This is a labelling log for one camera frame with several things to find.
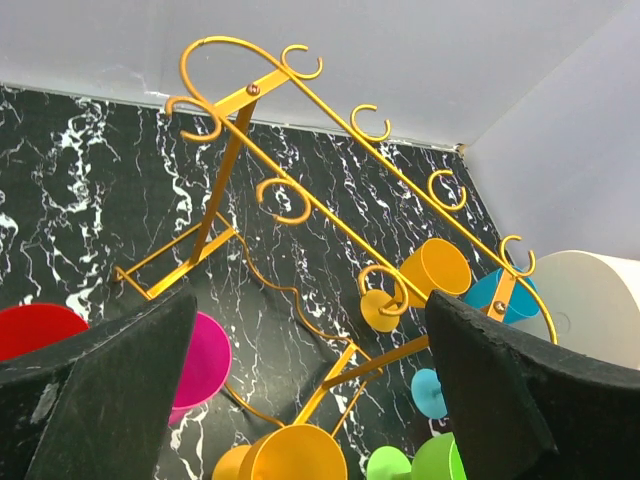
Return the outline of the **light blue plastic wine glass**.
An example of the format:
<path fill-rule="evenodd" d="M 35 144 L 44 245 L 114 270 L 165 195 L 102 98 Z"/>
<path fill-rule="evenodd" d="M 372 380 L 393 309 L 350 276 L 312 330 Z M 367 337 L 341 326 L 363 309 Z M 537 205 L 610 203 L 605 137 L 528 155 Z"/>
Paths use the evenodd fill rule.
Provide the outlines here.
<path fill-rule="evenodd" d="M 463 301 L 482 308 L 489 304 L 498 287 L 503 269 L 499 268 L 476 281 L 464 295 Z M 515 283 L 503 322 L 512 324 L 539 313 L 537 302 L 518 282 Z M 417 409 L 426 417 L 442 419 L 448 415 L 442 387 L 434 369 L 420 369 L 411 380 L 411 396 Z"/>

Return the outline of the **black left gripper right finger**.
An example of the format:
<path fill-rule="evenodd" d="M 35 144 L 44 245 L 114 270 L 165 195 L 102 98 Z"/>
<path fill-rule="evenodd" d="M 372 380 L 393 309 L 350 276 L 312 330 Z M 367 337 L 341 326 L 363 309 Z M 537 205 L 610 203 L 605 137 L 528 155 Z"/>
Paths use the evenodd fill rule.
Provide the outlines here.
<path fill-rule="evenodd" d="M 429 346 L 470 479 L 636 479 L 639 373 L 542 340 L 440 291 Z"/>

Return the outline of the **magenta plastic wine glass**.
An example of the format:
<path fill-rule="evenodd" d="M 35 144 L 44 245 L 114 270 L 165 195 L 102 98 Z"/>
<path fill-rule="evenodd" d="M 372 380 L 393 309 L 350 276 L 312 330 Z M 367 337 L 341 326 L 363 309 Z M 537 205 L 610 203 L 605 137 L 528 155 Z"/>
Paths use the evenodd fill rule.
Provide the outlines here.
<path fill-rule="evenodd" d="M 213 317 L 198 312 L 168 424 L 214 397 L 227 381 L 231 365 L 229 336 Z"/>

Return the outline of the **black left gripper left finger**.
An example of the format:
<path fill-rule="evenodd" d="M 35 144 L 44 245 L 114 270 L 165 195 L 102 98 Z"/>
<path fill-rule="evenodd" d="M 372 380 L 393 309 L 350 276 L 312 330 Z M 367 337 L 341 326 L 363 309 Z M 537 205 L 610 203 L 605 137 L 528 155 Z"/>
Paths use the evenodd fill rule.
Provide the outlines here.
<path fill-rule="evenodd" d="M 150 479 L 197 316 L 189 287 L 1 364 L 4 479 Z"/>

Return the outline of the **yellow-orange plastic wine glass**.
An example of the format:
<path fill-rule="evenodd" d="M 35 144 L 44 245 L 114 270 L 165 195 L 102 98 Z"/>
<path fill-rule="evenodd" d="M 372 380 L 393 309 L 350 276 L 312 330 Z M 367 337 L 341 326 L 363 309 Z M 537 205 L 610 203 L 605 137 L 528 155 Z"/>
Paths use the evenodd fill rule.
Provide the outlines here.
<path fill-rule="evenodd" d="M 375 271 L 394 279 L 393 295 L 380 289 L 367 289 L 366 277 Z M 370 265 L 360 272 L 360 311 L 371 328 L 391 332 L 409 307 L 424 308 L 433 290 L 459 296 L 469 289 L 471 280 L 471 269 L 458 248 L 446 240 L 431 238 L 412 253 L 398 271 Z"/>

